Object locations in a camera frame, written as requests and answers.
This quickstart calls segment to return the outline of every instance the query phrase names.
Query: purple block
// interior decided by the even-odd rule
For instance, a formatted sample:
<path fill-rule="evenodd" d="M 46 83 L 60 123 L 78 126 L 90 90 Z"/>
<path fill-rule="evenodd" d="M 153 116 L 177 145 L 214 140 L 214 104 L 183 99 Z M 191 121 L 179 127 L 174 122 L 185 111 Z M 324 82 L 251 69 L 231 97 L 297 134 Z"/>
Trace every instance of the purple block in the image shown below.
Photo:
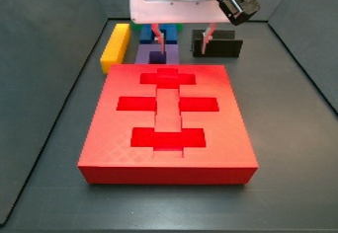
<path fill-rule="evenodd" d="M 162 51 L 159 44 L 141 44 L 135 64 L 150 64 L 151 51 Z M 167 64 L 179 64 L 178 44 L 166 44 Z"/>

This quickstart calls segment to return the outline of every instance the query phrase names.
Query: rectangular slot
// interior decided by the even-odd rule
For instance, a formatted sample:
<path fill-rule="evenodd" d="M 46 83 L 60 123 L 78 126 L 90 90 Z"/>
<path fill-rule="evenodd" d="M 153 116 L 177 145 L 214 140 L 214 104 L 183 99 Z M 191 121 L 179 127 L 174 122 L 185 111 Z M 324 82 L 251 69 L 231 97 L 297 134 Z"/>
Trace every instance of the rectangular slot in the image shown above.
<path fill-rule="evenodd" d="M 119 98 L 117 111 L 157 111 L 157 97 L 129 97 Z"/>
<path fill-rule="evenodd" d="M 179 110 L 182 112 L 219 112 L 217 98 L 181 97 Z"/>
<path fill-rule="evenodd" d="M 206 147 L 203 128 L 185 128 L 182 132 L 155 132 L 151 127 L 135 127 L 133 130 L 133 147 L 162 149 Z"/>

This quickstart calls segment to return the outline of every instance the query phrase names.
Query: cross-shaped cutout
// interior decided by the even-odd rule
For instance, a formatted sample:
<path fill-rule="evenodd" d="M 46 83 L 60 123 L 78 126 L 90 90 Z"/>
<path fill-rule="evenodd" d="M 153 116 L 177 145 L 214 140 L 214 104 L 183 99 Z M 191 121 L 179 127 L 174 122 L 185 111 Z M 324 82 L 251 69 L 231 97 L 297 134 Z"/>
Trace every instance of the cross-shaped cutout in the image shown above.
<path fill-rule="evenodd" d="M 182 128 L 182 112 L 219 112 L 215 98 L 179 96 L 181 85 L 197 84 L 194 74 L 159 68 L 158 73 L 142 74 L 141 84 L 155 84 L 157 96 L 121 97 L 117 110 L 155 112 L 155 127 L 134 128 L 131 146 L 181 152 L 185 147 L 206 147 L 203 128 Z"/>

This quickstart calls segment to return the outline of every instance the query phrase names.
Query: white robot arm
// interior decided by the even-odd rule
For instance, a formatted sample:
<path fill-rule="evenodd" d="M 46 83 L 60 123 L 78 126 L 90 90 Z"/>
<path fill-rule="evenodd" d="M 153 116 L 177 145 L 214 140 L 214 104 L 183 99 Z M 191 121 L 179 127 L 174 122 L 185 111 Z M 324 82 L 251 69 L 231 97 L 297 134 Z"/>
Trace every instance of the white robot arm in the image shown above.
<path fill-rule="evenodd" d="M 153 24 L 163 51 L 159 24 L 209 23 L 202 52 L 211 40 L 217 23 L 239 25 L 249 21 L 261 8 L 258 0 L 130 0 L 130 7 L 133 21 L 137 24 Z"/>

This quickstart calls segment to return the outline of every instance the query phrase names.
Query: red box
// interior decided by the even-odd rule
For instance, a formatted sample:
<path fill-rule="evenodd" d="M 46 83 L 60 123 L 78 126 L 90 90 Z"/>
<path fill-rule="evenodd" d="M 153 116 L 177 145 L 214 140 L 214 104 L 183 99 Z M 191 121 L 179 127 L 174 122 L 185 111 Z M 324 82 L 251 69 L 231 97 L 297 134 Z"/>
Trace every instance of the red box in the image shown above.
<path fill-rule="evenodd" d="M 225 66 L 113 66 L 78 167 L 90 184 L 246 184 L 258 162 Z"/>

